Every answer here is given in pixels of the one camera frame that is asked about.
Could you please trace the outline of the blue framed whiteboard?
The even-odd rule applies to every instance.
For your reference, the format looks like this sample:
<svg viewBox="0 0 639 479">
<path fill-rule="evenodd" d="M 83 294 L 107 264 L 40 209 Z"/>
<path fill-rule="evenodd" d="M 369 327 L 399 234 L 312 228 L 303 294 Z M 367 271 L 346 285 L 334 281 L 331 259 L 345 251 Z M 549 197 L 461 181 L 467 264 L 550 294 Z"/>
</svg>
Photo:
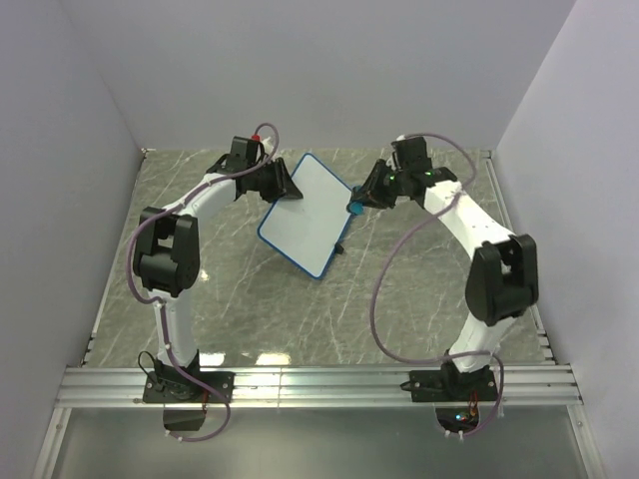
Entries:
<svg viewBox="0 0 639 479">
<path fill-rule="evenodd" d="M 303 197 L 273 203 L 257 234 L 310 277 L 321 279 L 352 219 L 346 209 L 351 189 L 311 153 L 298 161 L 292 179 Z"/>
</svg>

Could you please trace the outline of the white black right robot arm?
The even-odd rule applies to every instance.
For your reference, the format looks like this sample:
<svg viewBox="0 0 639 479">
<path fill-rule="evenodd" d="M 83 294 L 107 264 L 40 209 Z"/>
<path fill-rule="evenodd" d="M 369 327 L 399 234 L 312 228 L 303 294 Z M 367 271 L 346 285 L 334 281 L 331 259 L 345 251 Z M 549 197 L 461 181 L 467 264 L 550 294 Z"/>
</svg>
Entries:
<svg viewBox="0 0 639 479">
<path fill-rule="evenodd" d="M 445 167 L 433 165 L 427 142 L 431 133 L 408 134 L 392 142 L 389 159 L 378 160 L 360 187 L 351 191 L 349 212 L 356 207 L 387 210 L 400 198 L 416 202 L 427 214 L 393 247 L 398 253 L 419 230 L 444 225 L 470 259 L 464 297 L 468 317 L 457 339 L 440 358 L 440 385 L 454 399 L 475 387 L 495 358 L 503 335 L 539 296 L 537 246 L 495 221 Z"/>
</svg>

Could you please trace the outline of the blue round eraser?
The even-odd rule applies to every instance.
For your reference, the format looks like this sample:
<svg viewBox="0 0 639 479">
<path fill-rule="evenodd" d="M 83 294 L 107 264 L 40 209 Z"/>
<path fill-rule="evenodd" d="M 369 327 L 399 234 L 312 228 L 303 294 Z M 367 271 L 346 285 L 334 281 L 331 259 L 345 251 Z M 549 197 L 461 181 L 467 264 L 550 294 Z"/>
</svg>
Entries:
<svg viewBox="0 0 639 479">
<path fill-rule="evenodd" d="M 352 215 L 360 216 L 363 214 L 363 205 L 359 202 L 351 202 L 347 205 L 347 210 Z"/>
</svg>

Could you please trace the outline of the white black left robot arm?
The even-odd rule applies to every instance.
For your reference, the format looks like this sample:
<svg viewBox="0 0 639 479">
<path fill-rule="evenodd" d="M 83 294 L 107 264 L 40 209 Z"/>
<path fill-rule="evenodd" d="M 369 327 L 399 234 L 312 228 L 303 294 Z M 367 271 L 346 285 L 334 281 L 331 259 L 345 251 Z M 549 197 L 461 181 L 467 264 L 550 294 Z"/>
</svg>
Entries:
<svg viewBox="0 0 639 479">
<path fill-rule="evenodd" d="M 159 337 L 149 378 L 179 401 L 207 389 L 191 328 L 191 289 L 201 269 L 199 225 L 248 192 L 269 204 L 303 198 L 276 155 L 278 144 L 259 134 L 234 137 L 191 190 L 164 207 L 145 208 L 129 242 L 127 282 L 138 302 L 153 307 Z"/>
</svg>

